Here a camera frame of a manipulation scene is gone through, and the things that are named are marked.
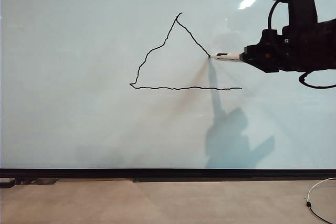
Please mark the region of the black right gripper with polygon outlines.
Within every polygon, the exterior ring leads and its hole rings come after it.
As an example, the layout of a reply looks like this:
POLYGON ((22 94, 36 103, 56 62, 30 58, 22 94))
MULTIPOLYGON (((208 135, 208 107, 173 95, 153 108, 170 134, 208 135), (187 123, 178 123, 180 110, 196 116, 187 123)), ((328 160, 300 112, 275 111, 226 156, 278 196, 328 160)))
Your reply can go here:
MULTIPOLYGON (((262 70, 266 73, 291 71, 292 66, 286 56, 284 37, 276 29, 264 29, 260 39, 262 45, 262 70)), ((257 45, 248 45, 240 54, 240 61, 259 68, 257 45)))

